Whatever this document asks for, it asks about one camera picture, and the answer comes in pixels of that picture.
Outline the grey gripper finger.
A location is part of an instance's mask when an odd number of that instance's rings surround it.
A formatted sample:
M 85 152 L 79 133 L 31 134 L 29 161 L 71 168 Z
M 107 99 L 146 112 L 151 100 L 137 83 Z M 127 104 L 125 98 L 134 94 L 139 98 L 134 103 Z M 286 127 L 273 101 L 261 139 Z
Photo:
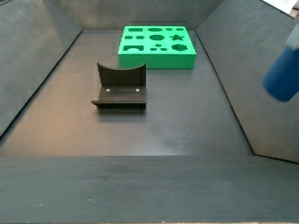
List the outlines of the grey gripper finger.
M 290 46 L 294 50 L 299 49 L 299 24 L 296 26 L 288 38 L 286 45 Z

